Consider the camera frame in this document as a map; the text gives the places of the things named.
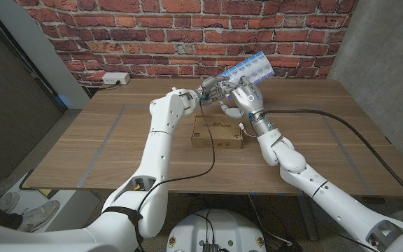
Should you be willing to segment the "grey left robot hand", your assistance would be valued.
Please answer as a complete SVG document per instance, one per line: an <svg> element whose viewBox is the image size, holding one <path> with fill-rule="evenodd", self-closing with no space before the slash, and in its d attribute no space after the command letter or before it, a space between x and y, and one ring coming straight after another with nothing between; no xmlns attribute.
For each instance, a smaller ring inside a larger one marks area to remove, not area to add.
<svg viewBox="0 0 403 252"><path fill-rule="evenodd" d="M229 77L214 76L204 80L195 92L199 97L199 103L202 106L208 106L229 95L235 88L236 84L229 82Z"/></svg>

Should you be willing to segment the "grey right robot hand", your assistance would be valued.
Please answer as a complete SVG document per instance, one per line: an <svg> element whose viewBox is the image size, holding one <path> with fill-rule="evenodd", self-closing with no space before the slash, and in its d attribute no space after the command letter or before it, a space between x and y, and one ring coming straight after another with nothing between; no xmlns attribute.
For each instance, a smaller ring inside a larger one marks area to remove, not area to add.
<svg viewBox="0 0 403 252"><path fill-rule="evenodd" d="M262 93L247 76L242 76L236 85L229 83L225 88L225 93L236 104L236 107L229 108L222 102L220 103L221 109L227 116L240 119L246 115L251 122L257 122L264 118Z"/></svg>

